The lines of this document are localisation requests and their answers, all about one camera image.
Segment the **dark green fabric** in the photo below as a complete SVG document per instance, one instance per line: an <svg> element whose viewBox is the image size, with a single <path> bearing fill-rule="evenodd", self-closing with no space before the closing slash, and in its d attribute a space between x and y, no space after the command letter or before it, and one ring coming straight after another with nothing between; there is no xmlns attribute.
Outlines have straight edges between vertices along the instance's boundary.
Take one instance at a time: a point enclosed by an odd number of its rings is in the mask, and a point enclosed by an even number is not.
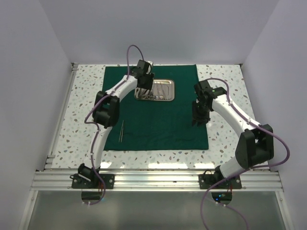
<svg viewBox="0 0 307 230"><path fill-rule="evenodd" d="M127 72L127 67L106 67L103 91L112 88ZM175 82L171 102L138 101L131 91L120 103L118 123L111 130L105 150L207 150L205 126L191 126L196 66L155 66L156 79ZM122 121L124 134L118 142Z"/></svg>

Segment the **floor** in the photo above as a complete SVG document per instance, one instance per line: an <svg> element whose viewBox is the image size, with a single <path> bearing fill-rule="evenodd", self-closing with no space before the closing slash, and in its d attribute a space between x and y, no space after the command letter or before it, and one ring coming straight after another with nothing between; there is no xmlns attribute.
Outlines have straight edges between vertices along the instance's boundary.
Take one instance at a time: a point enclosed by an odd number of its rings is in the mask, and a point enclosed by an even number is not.
<svg viewBox="0 0 307 230"><path fill-rule="evenodd" d="M101 90L105 68L124 65L79 65L71 89L68 106L53 154L52 169L78 168L88 151L95 127L83 123ZM197 65L198 78L224 79L231 96L250 117L254 114L239 65ZM213 87L224 86L212 80ZM210 114L207 124L208 150L106 151L101 168L109 169L213 169L230 160L235 153L238 137L217 113Z"/></svg>

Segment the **gray wall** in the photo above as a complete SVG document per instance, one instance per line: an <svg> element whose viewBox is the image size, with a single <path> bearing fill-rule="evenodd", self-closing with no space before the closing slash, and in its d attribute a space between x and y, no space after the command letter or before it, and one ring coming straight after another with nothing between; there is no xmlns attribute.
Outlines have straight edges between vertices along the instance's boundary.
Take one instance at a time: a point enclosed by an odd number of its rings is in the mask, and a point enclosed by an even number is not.
<svg viewBox="0 0 307 230"><path fill-rule="evenodd" d="M272 125L292 156L279 167L296 229L307 229L307 2L280 0L243 65L255 117ZM285 157L275 142L275 158Z"/></svg>
<svg viewBox="0 0 307 230"><path fill-rule="evenodd" d="M278 0L40 0L71 62L243 63Z"/></svg>
<svg viewBox="0 0 307 230"><path fill-rule="evenodd" d="M2 0L0 31L0 226L15 230L46 159L70 63L37 0Z"/></svg>

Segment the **metal tray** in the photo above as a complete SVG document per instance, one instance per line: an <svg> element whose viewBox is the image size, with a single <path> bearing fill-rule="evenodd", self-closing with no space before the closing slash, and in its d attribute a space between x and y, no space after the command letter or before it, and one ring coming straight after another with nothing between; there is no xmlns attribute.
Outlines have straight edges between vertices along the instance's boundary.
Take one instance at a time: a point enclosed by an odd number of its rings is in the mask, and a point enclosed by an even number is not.
<svg viewBox="0 0 307 230"><path fill-rule="evenodd" d="M136 88L134 97L142 101L170 102L175 98L175 83L173 80L154 79L152 90Z"/></svg>

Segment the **purple cable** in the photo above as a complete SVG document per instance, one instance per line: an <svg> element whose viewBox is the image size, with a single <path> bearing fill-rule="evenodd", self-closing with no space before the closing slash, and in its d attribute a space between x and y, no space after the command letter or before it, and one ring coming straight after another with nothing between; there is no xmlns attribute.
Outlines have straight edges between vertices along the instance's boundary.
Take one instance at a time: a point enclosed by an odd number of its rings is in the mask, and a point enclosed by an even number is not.
<svg viewBox="0 0 307 230"><path fill-rule="evenodd" d="M266 130L266 129L264 129L264 128L262 128L262 127L260 127L260 126L258 126L258 125L256 125L256 124L254 124L254 123L252 123L252 122L250 122L246 117L243 116L243 114L240 113L240 111L237 110L237 108L236 108L236 107L231 103L231 101L230 101L230 96L229 96L229 91L230 91L230 90L229 90L229 85L228 85L228 83L227 83L226 81L224 81L223 79L219 79L219 78L208 78L208 79L206 79L206 81L207 81L207 80L218 80L218 81L223 82L223 83L226 85L226 87L227 87L227 93L226 93L227 100L228 100L230 106L233 108L233 110L234 110L243 120L245 120L246 122L248 122L249 124L251 124L253 127L255 127L255 128L257 128L257 129L259 129L259 130L261 130L261 131L263 131L263 132L265 132L265 133L271 135L272 137L278 139L278 140L284 145L284 147L285 147L285 149L286 149L286 151L287 151L287 155L286 155L286 157L285 157L285 159L284 159L283 161L278 162L278 163L274 163L274 164L253 166L253 167L251 167L251 169L257 169L257 168L263 168L263 167L274 167L274 166L278 166L278 165L284 164L284 163L290 158L290 150L289 150L289 147L287 146L287 144L286 144L279 136L277 136L276 134L274 134L274 133L272 133L272 132L270 132L270 131L268 131L268 130ZM236 174L231 175L231 176L229 176L229 177L226 177L226 178L224 178L224 179L218 181L217 183L215 183L214 185L212 185L211 187L209 187L209 188L207 189L207 191L205 192L205 194L203 195L203 197L202 197L202 199L201 199L201 220L202 220L202 223L204 224L204 226L205 226L205 228L206 228L207 230L209 230L209 227L208 227L208 225L206 224L206 221L205 221L205 219L204 219L202 209L203 209L203 202L204 202L204 200L205 200L207 194L209 193L209 191L210 191L211 189L213 189L214 187L218 186L219 184L221 184L221 183L223 183L223 182L225 182L225 181L227 181L227 180L229 180L229 179L231 179L231 178L233 178L233 177L239 176L240 174L245 173L245 172L247 172L248 170L249 170L249 169L245 169L245 170L243 170L242 172L239 172L239 173L236 173ZM229 206L226 206L226 207L228 207L229 209L231 209L231 210L235 211L236 213L238 213L238 214L242 217L242 219L244 220L244 222L245 222L245 224L246 224L247 230L250 229L247 220L245 219L245 217L244 217L239 211L237 211L237 210L234 209L233 207L229 207Z"/></svg>
<svg viewBox="0 0 307 230"><path fill-rule="evenodd" d="M129 68L129 50L130 50L131 47L136 47L136 48L139 50L139 52L140 52L140 54L141 54L141 56L142 56L142 59L144 60L144 56L143 56L143 53L141 52L140 48L138 48L136 45L130 45L130 46L128 47L127 53L126 53L127 68L128 68L126 80L125 80L125 81L122 81L118 86L116 86L116 87L114 88L114 90L113 90L110 94L108 94L108 95L102 97L102 98L95 104L95 106L91 109L91 111L88 113L88 115L85 117L85 120L84 120L84 123L85 123L85 124L94 124L94 125L97 126L97 132L95 133L95 136L94 136L94 139L93 139L93 142L92 142L92 145L91 145L91 163L92 163L92 168L93 168L94 173L96 174L96 176L98 177L98 179L101 181L101 183L102 183L103 186L104 186L104 191L103 191L103 193L102 193L100 199L97 200L97 201L95 201L95 202L93 202L93 203L90 203L89 205L95 205L95 204L99 203L99 202L104 198L104 196L105 196L105 194L106 194L106 183L105 183L104 180L101 178L101 176L99 175L99 173L96 171L95 165L94 165L94 159L93 159L94 145L95 145L96 139L97 139L98 134L99 134L99 131L100 131L99 125L98 125L96 122L93 122L93 121L89 122L89 121L87 121L87 120L88 120L88 118L91 116L91 114L94 112L94 110L101 104L101 102L102 102L104 99L106 99L107 97L109 97L109 96L111 96L113 93L115 93L115 91L116 91L122 84L124 84L124 83L129 79L129 76L130 76L130 68Z"/></svg>

